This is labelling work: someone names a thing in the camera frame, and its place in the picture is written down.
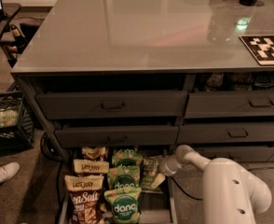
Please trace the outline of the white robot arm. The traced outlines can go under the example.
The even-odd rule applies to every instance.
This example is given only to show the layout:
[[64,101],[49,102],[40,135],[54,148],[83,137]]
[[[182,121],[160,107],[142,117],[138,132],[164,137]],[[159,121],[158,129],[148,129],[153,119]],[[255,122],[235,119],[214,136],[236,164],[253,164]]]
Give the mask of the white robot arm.
[[211,160],[189,145],[180,145],[158,164],[158,172],[165,176],[188,164],[202,172],[204,224],[256,224],[255,215],[271,206],[268,185],[230,159]]

